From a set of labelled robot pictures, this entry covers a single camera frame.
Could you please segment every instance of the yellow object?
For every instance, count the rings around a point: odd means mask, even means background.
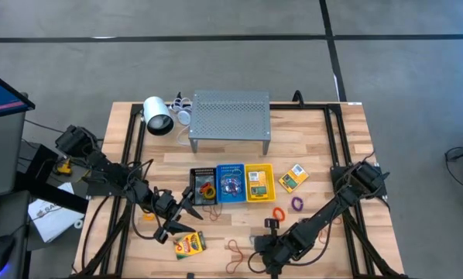
[[[296,164],[278,181],[287,192],[291,193],[295,191],[308,177],[309,174],[299,164]]]
[[[144,213],[144,214],[142,215],[142,217],[143,217],[144,220],[146,220],[146,221],[153,221],[154,218],[155,218],[155,216],[154,216],[153,213]]]
[[[272,164],[246,164],[247,202],[273,202],[276,200],[275,178]]]
[[[193,232],[173,242],[177,260],[184,259],[206,250],[206,242],[202,232]]]
[[[60,174],[71,176],[73,171],[71,170],[70,159],[66,160],[61,166],[57,167],[56,170]]]
[[[204,191],[204,198],[213,199],[214,197],[216,197],[216,189],[214,189],[214,187],[212,186],[207,187],[206,190]]]

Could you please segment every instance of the small box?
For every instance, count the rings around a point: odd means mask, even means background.
[[[216,196],[218,203],[247,201],[247,186],[243,164],[216,166]]]
[[[272,164],[246,164],[247,202],[274,202],[275,179]]]
[[[209,183],[214,188],[214,198],[208,199],[204,197],[201,187]],[[192,196],[193,205],[216,205],[217,188],[216,188],[216,169],[213,167],[202,167],[190,169],[190,186],[194,189]]]
[[[184,259],[206,250],[206,242],[202,232],[193,232],[173,241],[177,260]]]
[[[287,192],[291,193],[295,191],[308,177],[309,174],[299,164],[296,164],[278,181]]]

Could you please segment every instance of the gray floor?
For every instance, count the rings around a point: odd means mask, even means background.
[[[335,34],[463,33],[463,0],[328,0]],[[318,1],[0,0],[0,37],[324,33]],[[463,40],[336,43],[347,99],[363,102],[406,272],[463,278],[463,188],[444,151],[463,145]],[[324,41],[0,44],[0,77],[30,93],[27,118],[102,136],[113,101],[196,89],[336,101]],[[53,146],[56,134],[26,126]],[[463,180],[463,160],[451,165]],[[79,232],[33,253],[31,278],[65,276]]]

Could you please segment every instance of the orange clip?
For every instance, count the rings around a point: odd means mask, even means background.
[[[142,215],[142,217],[144,218],[144,220],[146,221],[153,221],[154,220],[154,214],[153,213],[144,213]]]

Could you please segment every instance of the wooden table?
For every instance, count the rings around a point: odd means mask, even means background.
[[[119,162],[125,141],[131,102],[116,102],[111,109],[108,128],[106,130],[103,152],[109,160]],[[352,160],[362,160],[372,152],[372,142],[369,135],[362,105],[341,104],[343,120],[350,146]],[[338,156],[343,162],[340,138],[334,115],[335,138],[338,144]],[[138,131],[140,121],[135,124],[134,131]],[[146,134],[142,149],[142,162],[154,158],[154,164],[149,171],[149,184],[151,187],[166,188],[174,191],[177,200],[180,193],[189,184],[189,169],[192,167],[215,167],[217,164],[244,163],[244,164],[273,164],[276,179],[276,201],[270,203],[241,203],[224,205],[219,219],[212,222],[209,214],[197,207],[204,220],[198,220],[183,214],[180,222],[196,230],[204,232],[207,250],[184,260],[177,260],[171,236],[164,245],[152,240],[140,239],[129,232],[126,250],[123,277],[185,277],[188,272],[196,277],[268,277],[267,274],[254,274],[247,268],[247,259],[254,252],[250,236],[268,233],[263,228],[264,219],[271,217],[273,208],[279,206],[285,209],[286,220],[280,223],[280,233],[284,232],[299,218],[310,217],[319,208],[333,197],[332,183],[329,168],[332,165],[324,114],[319,110],[305,111],[271,111],[272,138],[267,156],[262,155],[261,143],[211,141],[201,140],[198,153],[192,153],[190,146],[181,146],[176,141],[176,135],[183,127],[179,124],[166,136],[152,136]],[[133,158],[136,136],[133,137],[131,157]],[[300,164],[310,175],[299,189],[288,194],[277,182],[294,164]],[[292,197],[299,196],[304,200],[304,210],[295,212],[290,206]],[[94,198],[89,202],[84,230],[79,242],[74,266],[80,269],[81,251],[87,227],[95,209],[102,198]],[[95,220],[93,230],[87,243],[87,259],[94,256],[98,247],[104,242],[111,213],[112,198],[110,198],[98,218]],[[397,272],[403,272],[402,262],[389,211],[379,201],[363,201],[362,210],[369,239],[379,251],[386,262]],[[139,231],[151,236],[156,230],[155,221],[146,221],[142,218],[139,208],[135,212],[135,223]],[[358,262],[362,273],[362,248],[354,236],[358,254]],[[244,261],[238,266],[234,274],[227,274],[225,267],[232,260],[239,260],[237,253],[227,248],[230,239],[235,239],[244,254]],[[305,262],[315,258],[321,249],[322,243],[316,242],[315,247],[300,261]],[[109,273],[115,270],[115,261],[118,251],[118,242],[111,252]],[[252,267],[262,270],[260,257],[254,257]],[[315,264],[308,267],[283,268],[280,278],[326,278],[352,277],[348,262],[348,251],[343,225],[333,225],[331,239],[326,254]]]

